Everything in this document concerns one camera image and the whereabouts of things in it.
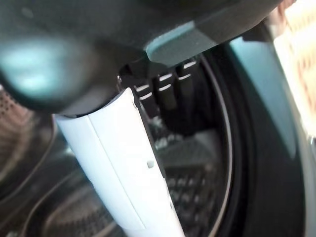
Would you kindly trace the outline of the right robot hand black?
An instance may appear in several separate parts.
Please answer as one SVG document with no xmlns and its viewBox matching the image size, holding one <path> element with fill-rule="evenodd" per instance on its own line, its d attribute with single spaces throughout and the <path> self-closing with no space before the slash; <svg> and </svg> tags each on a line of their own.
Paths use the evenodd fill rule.
<svg viewBox="0 0 316 237">
<path fill-rule="evenodd" d="M 139 101 L 119 89 L 131 66 L 154 77 L 249 30 L 277 0 L 3 0 L 0 82 L 55 114 L 81 168 L 129 237 L 184 232 Z"/>
</svg>

